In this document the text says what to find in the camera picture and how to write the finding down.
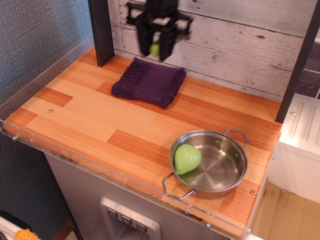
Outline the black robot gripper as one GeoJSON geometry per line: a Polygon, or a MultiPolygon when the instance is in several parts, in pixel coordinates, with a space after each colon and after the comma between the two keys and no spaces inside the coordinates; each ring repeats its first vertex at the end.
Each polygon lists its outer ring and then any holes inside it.
{"type": "Polygon", "coordinates": [[[147,0],[145,3],[127,2],[127,23],[136,26],[140,51],[150,54],[155,33],[160,33],[159,59],[171,56],[176,38],[188,36],[193,19],[178,11],[177,0],[147,0]]]}

